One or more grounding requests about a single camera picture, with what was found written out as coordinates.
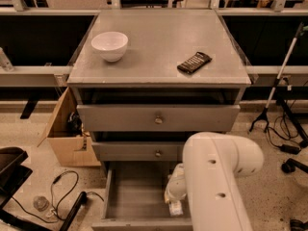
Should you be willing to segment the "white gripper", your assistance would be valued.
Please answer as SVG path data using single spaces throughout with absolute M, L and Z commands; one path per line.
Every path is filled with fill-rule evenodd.
M 165 203 L 183 200 L 186 197 L 187 188 L 185 170 L 183 164 L 178 164 L 168 177 L 165 189 Z

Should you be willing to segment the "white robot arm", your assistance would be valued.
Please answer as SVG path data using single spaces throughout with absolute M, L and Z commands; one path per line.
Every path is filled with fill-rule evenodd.
M 192 231 L 252 231 L 236 179 L 258 172 L 261 147 L 248 138 L 200 132 L 184 144 L 182 162 L 172 172 L 165 202 L 173 214 L 186 199 Z

